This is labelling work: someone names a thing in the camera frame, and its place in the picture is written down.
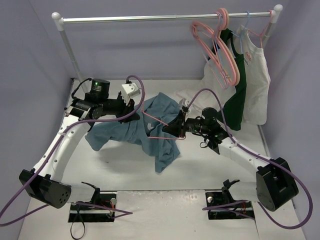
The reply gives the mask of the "blue t shirt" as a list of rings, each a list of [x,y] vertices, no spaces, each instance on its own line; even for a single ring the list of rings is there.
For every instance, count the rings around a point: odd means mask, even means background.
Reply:
[[[96,152],[110,140],[139,145],[145,154],[155,158],[155,172],[160,174],[180,155],[174,137],[162,131],[162,122],[168,124],[179,111],[179,104],[160,92],[144,101],[144,113],[137,111],[139,120],[99,123],[92,127],[85,139]]]

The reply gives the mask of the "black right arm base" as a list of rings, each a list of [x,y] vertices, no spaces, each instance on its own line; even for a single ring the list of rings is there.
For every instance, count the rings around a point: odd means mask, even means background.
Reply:
[[[229,203],[221,191],[206,191],[206,206],[213,209],[207,210],[210,221],[215,220],[255,220],[255,213],[251,202]]]

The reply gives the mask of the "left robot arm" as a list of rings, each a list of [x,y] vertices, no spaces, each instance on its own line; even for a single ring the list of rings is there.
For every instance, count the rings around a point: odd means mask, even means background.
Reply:
[[[99,118],[110,115],[115,121],[127,123],[139,120],[134,97],[143,95],[143,87],[129,79],[121,86],[116,99],[109,97],[110,82],[90,78],[90,91],[80,99],[74,95],[66,109],[62,124],[42,159],[31,169],[23,170],[20,182],[28,195],[56,209],[67,203],[82,204],[96,209],[101,201],[100,188],[82,181],[79,184],[63,183],[67,164],[81,139],[92,129]]]

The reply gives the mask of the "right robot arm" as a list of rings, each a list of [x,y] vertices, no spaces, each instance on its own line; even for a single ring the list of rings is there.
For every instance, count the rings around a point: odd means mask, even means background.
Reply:
[[[184,138],[186,133],[201,136],[206,146],[216,154],[234,161],[254,175],[255,180],[252,182],[239,179],[223,182],[221,200],[227,206],[233,206],[239,201],[259,202],[274,212],[295,197],[299,190],[287,161],[279,157],[269,158],[265,162],[258,153],[248,153],[241,149],[239,142],[232,140],[217,122],[217,114],[214,108],[207,107],[201,116],[187,118],[186,113],[180,110],[162,131],[178,138]]]

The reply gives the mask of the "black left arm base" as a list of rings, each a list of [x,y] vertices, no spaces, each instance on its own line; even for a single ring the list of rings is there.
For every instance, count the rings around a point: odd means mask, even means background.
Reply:
[[[102,192],[96,204],[114,209],[117,204],[117,193]],[[79,204],[71,205],[69,209],[69,223],[113,223],[114,221],[115,212],[108,209]]]

